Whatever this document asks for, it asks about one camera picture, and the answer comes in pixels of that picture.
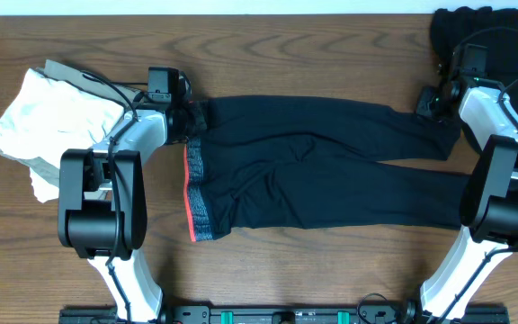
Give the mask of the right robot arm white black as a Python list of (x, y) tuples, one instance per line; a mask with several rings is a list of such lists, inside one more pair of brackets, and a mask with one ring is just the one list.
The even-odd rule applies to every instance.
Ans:
[(506, 87), (488, 78), (487, 48), (461, 43), (439, 88), (426, 87), (418, 114), (436, 121), (458, 118), (480, 149), (460, 199), (461, 227), (405, 323), (493, 323), (494, 310), (468, 304), (491, 272), (518, 253), (518, 114)]

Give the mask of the black leggings with red waistband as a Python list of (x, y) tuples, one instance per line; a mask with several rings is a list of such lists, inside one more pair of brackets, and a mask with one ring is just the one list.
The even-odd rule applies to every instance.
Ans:
[(183, 197), (194, 241), (234, 228), (460, 226), (468, 178), (401, 166), (448, 158), (454, 125), (321, 97), (232, 96), (189, 108)]

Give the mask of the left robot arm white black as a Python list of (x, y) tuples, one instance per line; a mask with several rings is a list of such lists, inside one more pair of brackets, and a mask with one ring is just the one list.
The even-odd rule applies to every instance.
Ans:
[(142, 249), (147, 234), (143, 166), (159, 148), (185, 141), (198, 122), (191, 82), (151, 67), (146, 90), (125, 98), (125, 113), (100, 143), (60, 160), (58, 238), (102, 277), (111, 308), (65, 309), (61, 323), (162, 323), (164, 292)]

